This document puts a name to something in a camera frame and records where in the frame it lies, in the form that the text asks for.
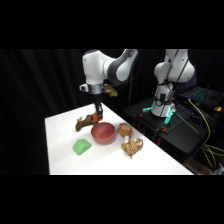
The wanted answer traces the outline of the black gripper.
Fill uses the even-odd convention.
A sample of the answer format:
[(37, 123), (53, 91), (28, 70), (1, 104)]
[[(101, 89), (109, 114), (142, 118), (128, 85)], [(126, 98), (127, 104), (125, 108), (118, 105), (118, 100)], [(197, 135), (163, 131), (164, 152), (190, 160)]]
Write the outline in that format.
[(103, 101), (103, 95), (102, 94), (92, 94), (91, 100), (95, 104), (96, 113), (100, 115), (100, 118), (103, 118), (103, 107), (101, 102)]

